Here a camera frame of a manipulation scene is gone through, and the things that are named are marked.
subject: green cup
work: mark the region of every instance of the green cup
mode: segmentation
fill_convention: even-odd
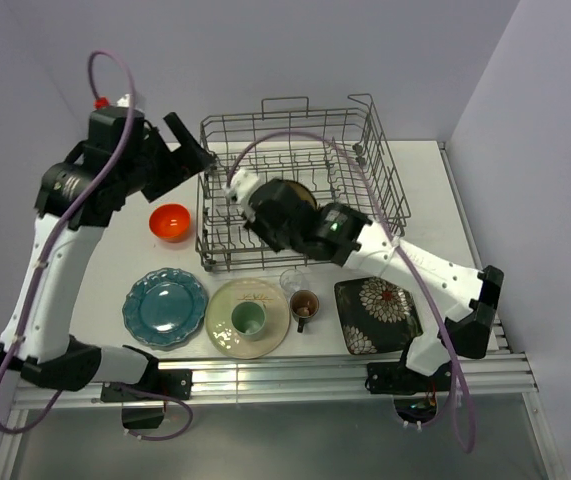
[[[245,340],[259,340],[265,333],[265,307],[255,302],[239,303],[232,310],[232,326]]]

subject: dish rack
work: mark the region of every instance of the dish rack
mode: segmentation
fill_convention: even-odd
[[[251,268],[293,267],[315,262],[292,251],[274,253],[243,228],[245,220],[225,198],[227,172],[247,144],[270,132],[306,131],[333,140],[353,153],[378,197],[392,232],[403,235],[409,204],[389,150],[380,117],[369,94],[349,95],[345,107],[310,107],[308,97],[266,98],[254,113],[213,115],[201,122],[203,147],[217,157],[217,165],[199,176],[196,251],[208,272]],[[355,168],[322,142],[267,141],[241,162],[261,175],[305,185],[319,205],[340,202],[374,217],[372,201]]]

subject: brown mug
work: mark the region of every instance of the brown mug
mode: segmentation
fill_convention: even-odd
[[[302,333],[305,322],[311,320],[318,313],[320,302],[318,297],[309,290],[299,290],[289,299],[289,308],[298,321],[298,333]]]

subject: red bowl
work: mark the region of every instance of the red bowl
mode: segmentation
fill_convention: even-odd
[[[189,230],[189,210],[177,203],[161,205],[149,217],[149,229],[166,242],[179,242]]]

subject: cream round plate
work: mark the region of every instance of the cream round plate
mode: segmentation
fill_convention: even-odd
[[[250,342],[232,327],[232,310],[241,302],[265,306],[265,334]],[[225,355],[250,359],[267,355],[280,345],[289,329],[289,306],[276,285],[255,278],[232,280],[223,285],[209,301],[205,329],[214,346]]]

